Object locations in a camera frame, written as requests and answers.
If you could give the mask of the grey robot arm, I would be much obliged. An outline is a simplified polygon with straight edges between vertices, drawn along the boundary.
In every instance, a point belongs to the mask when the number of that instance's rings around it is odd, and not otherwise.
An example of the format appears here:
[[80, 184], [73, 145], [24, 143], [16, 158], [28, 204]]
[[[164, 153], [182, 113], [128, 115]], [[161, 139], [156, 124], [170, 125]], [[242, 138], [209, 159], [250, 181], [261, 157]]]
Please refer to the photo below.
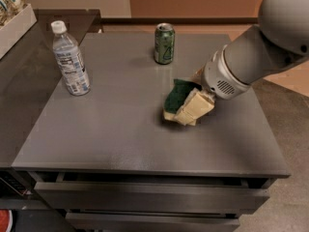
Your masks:
[[230, 100], [265, 76], [309, 57], [309, 0], [263, 0], [258, 23], [217, 50], [197, 72], [193, 89], [174, 120], [188, 125], [209, 113], [217, 99]]

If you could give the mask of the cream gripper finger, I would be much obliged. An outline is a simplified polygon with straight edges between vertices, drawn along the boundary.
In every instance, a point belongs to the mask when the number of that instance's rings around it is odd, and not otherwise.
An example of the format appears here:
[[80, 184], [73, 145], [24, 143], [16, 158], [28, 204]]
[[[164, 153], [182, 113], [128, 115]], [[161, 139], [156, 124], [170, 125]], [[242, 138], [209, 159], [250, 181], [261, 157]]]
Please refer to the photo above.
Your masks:
[[214, 109], [212, 94], [194, 88], [178, 109], [174, 120], [184, 126], [195, 125], [197, 120]]
[[201, 68], [200, 70], [196, 71], [195, 74], [192, 75], [191, 80], [195, 83], [200, 83], [203, 70], [204, 68]]

